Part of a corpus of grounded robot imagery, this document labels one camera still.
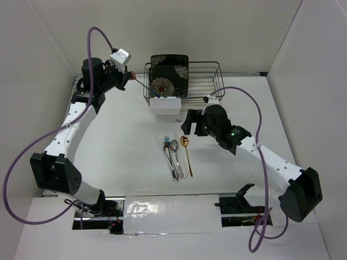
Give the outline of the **blue handled utensil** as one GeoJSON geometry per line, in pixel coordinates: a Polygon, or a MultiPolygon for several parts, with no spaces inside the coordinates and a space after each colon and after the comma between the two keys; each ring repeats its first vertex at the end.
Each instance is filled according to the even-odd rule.
{"type": "Polygon", "coordinates": [[[158,95],[156,92],[154,92],[152,89],[150,89],[149,87],[147,87],[146,85],[144,85],[142,82],[140,82],[137,77],[136,77],[136,73],[131,71],[131,80],[135,80],[136,82],[138,82],[140,85],[142,85],[145,89],[147,89],[151,94],[153,94],[155,97],[159,98],[160,95],[158,95]]]}

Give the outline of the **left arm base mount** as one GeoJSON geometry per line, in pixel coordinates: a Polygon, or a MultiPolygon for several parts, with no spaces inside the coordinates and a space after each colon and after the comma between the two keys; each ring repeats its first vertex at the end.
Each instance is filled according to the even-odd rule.
{"type": "Polygon", "coordinates": [[[106,207],[101,213],[95,213],[90,207],[81,203],[74,205],[72,230],[105,230],[110,234],[124,233],[125,197],[106,197],[106,207]]]}

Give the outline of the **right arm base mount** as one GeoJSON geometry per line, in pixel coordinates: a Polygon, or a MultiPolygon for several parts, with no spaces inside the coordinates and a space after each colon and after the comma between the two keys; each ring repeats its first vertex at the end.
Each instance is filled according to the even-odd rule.
{"type": "Polygon", "coordinates": [[[264,215],[265,207],[251,206],[245,195],[255,190],[254,184],[246,184],[235,195],[222,195],[214,205],[220,209],[222,227],[252,226],[264,215]]]}

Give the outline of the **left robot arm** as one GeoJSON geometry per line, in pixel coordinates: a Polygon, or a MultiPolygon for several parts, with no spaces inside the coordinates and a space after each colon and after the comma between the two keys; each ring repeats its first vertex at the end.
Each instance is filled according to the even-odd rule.
{"type": "Polygon", "coordinates": [[[88,126],[105,102],[106,92],[112,88],[125,90],[132,77],[127,70],[129,60],[125,55],[111,55],[105,62],[99,58],[84,60],[82,78],[76,84],[61,130],[42,153],[33,153],[30,158],[39,188],[69,195],[83,202],[95,216],[107,210],[105,193],[83,181],[74,158],[88,126]]]}

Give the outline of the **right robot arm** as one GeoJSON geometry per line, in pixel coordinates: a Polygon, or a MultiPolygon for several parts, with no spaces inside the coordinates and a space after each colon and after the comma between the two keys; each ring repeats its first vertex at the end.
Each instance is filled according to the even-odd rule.
{"type": "Polygon", "coordinates": [[[266,169],[268,177],[282,190],[277,200],[289,219],[302,222],[322,201],[323,194],[316,170],[291,164],[267,147],[257,144],[249,131],[231,123],[221,105],[211,105],[204,110],[189,109],[181,125],[184,134],[190,134],[192,124],[196,124],[196,136],[209,135],[221,148],[262,170],[266,169]]]}

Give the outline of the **gold spoon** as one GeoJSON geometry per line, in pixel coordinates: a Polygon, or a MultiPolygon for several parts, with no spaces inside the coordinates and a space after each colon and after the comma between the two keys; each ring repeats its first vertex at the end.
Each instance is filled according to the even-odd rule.
{"type": "Polygon", "coordinates": [[[191,177],[193,177],[193,172],[192,172],[192,168],[191,168],[191,163],[190,163],[190,159],[189,159],[189,153],[188,153],[188,144],[189,144],[189,139],[187,136],[183,135],[180,137],[180,142],[181,145],[184,147],[185,152],[186,152],[186,156],[187,156],[187,161],[188,161],[188,168],[189,168],[189,174],[191,177]]]}

